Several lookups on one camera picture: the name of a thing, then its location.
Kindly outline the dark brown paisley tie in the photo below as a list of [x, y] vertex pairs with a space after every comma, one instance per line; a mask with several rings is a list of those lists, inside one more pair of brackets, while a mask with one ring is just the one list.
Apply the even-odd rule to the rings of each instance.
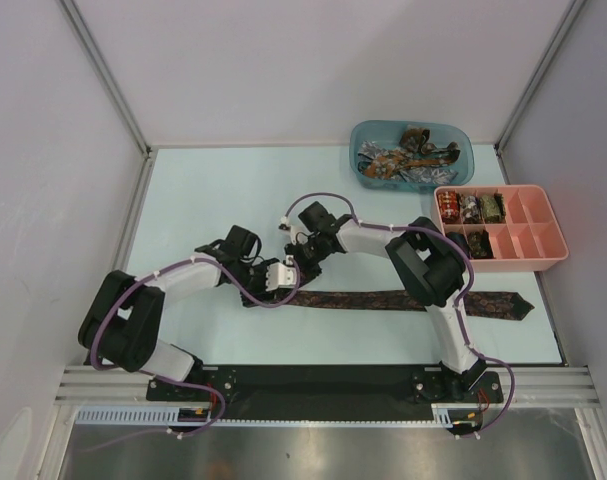
[[[425, 307], [404, 290], [329, 292], [299, 290], [288, 305], [333, 310], [425, 311]], [[468, 316], [521, 321], [534, 306], [517, 292], [471, 291], [463, 298]]]

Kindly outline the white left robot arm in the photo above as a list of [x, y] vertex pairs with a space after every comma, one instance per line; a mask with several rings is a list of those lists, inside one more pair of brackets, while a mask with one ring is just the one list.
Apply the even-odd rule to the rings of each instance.
[[260, 238], [239, 226], [227, 236], [195, 249], [187, 259], [135, 277], [122, 270], [103, 280], [78, 333], [97, 370], [121, 368], [169, 379], [180, 398], [197, 397], [204, 387], [201, 361], [159, 339], [164, 310], [197, 292], [225, 284], [238, 288], [243, 299], [274, 308], [274, 294], [299, 286], [290, 258], [257, 262]]

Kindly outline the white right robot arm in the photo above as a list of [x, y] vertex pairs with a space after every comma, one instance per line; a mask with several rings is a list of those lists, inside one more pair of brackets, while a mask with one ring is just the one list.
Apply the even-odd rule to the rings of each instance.
[[480, 389], [487, 360], [468, 331], [464, 297], [474, 280], [469, 258], [426, 217], [407, 226], [378, 225], [355, 215], [339, 218], [312, 203], [299, 214], [298, 227], [287, 215], [279, 229], [290, 242], [286, 252], [302, 273], [312, 276], [333, 254], [368, 254], [387, 259], [405, 291], [429, 314], [440, 344], [444, 388], [456, 401], [467, 401]]

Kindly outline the blue plastic bin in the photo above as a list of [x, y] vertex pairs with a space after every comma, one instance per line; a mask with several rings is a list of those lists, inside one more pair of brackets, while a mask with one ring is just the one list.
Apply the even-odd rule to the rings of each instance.
[[[408, 127], [431, 130], [430, 142], [457, 142], [459, 155], [421, 156], [399, 146]], [[361, 186], [373, 190], [414, 192], [468, 183], [475, 173], [471, 141], [457, 127], [418, 121], [367, 120], [350, 135], [349, 163]]]

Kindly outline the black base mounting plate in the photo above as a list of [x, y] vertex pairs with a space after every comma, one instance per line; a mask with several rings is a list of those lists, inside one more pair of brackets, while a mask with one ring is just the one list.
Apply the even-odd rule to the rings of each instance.
[[222, 394], [225, 420], [417, 421], [434, 404], [472, 410], [504, 400], [495, 372], [469, 385], [425, 365], [223, 365], [188, 379]]

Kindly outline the brown patterned tie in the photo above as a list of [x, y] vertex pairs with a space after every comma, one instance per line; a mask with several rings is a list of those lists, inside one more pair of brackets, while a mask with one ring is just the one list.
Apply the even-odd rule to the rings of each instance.
[[408, 127], [399, 140], [403, 149], [421, 156], [459, 155], [457, 142], [450, 142], [446, 147], [437, 147], [430, 142], [431, 130], [423, 127]]

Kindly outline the purple white rolled tie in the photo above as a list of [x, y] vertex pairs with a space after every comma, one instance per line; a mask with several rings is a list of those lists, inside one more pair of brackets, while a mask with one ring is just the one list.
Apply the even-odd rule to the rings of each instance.
[[459, 217], [463, 224], [481, 224], [482, 214], [478, 199], [474, 195], [459, 195]]

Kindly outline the dark floral rolled tie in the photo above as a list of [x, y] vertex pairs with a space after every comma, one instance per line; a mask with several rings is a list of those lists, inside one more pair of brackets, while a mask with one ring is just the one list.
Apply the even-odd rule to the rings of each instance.
[[472, 259], [490, 260], [494, 258], [489, 233], [486, 230], [470, 232], [467, 235], [467, 243]]

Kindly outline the green rolled tie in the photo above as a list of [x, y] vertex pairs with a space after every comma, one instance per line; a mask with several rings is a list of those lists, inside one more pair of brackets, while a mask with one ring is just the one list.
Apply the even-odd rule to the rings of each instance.
[[486, 224], [499, 224], [505, 220], [503, 195], [483, 194], [479, 197], [481, 215]]

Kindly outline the aluminium frame rail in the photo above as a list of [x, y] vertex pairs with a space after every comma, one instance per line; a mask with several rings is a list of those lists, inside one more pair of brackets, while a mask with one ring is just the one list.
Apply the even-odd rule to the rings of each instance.
[[[515, 367], [515, 408], [598, 408], [600, 400], [585, 367]], [[89, 366], [65, 369], [55, 394], [56, 405], [138, 406], [151, 378], [120, 369]]]

